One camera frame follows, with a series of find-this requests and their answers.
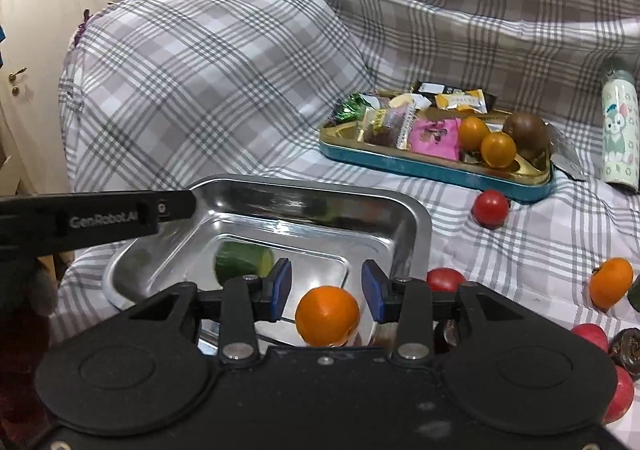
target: stainless steel tray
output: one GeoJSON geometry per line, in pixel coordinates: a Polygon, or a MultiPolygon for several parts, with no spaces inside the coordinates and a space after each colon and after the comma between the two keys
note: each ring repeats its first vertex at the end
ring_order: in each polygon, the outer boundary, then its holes
{"type": "MultiPolygon", "coordinates": [[[[358,301],[362,317],[351,344],[380,334],[360,286],[360,268],[372,258],[391,277],[424,278],[431,245],[431,217],[399,192],[354,186],[220,175],[191,190],[197,208],[188,220],[161,225],[159,233],[127,242],[104,272],[102,290],[124,309],[177,282],[221,289],[213,259],[225,240],[269,246],[289,257],[292,287],[283,320],[258,322],[260,348],[301,346],[294,324],[300,298],[317,286],[341,286],[358,301]]],[[[200,347],[216,350],[218,326],[203,324],[200,347]]]]}

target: teal tin tray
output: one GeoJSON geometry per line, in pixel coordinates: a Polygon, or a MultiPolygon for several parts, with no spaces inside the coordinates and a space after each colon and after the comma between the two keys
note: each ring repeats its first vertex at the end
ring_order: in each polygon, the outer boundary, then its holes
{"type": "MultiPolygon", "coordinates": [[[[427,109],[422,112],[429,119],[452,116],[450,111],[440,109],[427,109]]],[[[497,111],[478,117],[488,124],[498,125],[507,116],[508,113],[497,111]]],[[[498,190],[509,199],[523,203],[540,201],[552,190],[553,168],[548,152],[533,164],[516,156],[512,166],[505,170],[496,170],[474,158],[452,161],[364,143],[356,140],[357,133],[358,124],[355,122],[322,127],[319,131],[320,152],[336,161],[384,172],[423,177],[477,190],[498,190]]]]}

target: door handle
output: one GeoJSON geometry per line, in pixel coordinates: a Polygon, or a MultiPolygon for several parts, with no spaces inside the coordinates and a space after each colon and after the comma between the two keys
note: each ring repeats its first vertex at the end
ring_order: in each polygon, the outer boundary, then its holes
{"type": "Polygon", "coordinates": [[[20,69],[19,71],[16,71],[15,73],[9,73],[9,81],[11,83],[15,82],[15,79],[17,78],[18,75],[22,74],[23,72],[25,72],[27,70],[26,67],[23,67],[22,69],[20,69]]]}

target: metal tray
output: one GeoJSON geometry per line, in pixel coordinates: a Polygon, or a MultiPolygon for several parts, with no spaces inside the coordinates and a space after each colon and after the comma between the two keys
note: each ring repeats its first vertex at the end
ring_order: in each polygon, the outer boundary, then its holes
{"type": "MultiPolygon", "coordinates": [[[[430,107],[420,111],[421,117],[437,120],[464,118],[468,114],[430,107]]],[[[508,112],[494,110],[489,114],[475,114],[490,127],[501,128],[508,112]]],[[[487,167],[468,157],[453,161],[441,157],[416,154],[397,148],[357,141],[358,123],[323,126],[319,131],[320,151],[341,162],[357,164],[414,177],[423,177],[467,188],[493,188],[507,197],[521,202],[536,202],[551,193],[553,169],[549,153],[545,152],[534,164],[516,156],[512,166],[504,170],[487,167]]]]}
{"type": "MultiPolygon", "coordinates": [[[[272,343],[301,346],[294,324],[300,298],[317,286],[341,286],[362,313],[350,344],[384,336],[360,286],[362,263],[372,258],[391,277],[424,278],[431,245],[431,217],[404,194],[353,186],[241,175],[197,182],[191,219],[161,225],[159,233],[127,242],[111,259],[102,290],[124,309],[177,282],[221,289],[213,259],[225,240],[269,246],[289,257],[292,287],[283,320],[258,322],[260,349],[272,343]]],[[[218,326],[203,325],[200,347],[215,352],[218,326]]]]}

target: checkered cloth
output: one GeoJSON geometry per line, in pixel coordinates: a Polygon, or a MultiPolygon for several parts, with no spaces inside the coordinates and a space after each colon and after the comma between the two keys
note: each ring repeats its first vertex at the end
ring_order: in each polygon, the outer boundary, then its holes
{"type": "MultiPolygon", "coordinates": [[[[623,256],[640,270],[640,198],[597,180],[604,59],[639,79],[640,0],[125,0],[95,15],[60,80],[63,139],[77,192],[177,189],[217,173],[386,188],[433,218],[431,267],[457,268],[564,326],[613,336],[640,324],[585,293],[623,256]],[[355,91],[416,79],[482,87],[498,107],[554,122],[592,177],[557,174],[550,197],[513,204],[495,231],[469,216],[473,190],[325,159],[317,130],[355,91]]],[[[68,337],[116,311],[100,291],[114,246],[86,250],[53,318],[68,337]]],[[[640,392],[612,430],[640,448],[640,392]]]]}

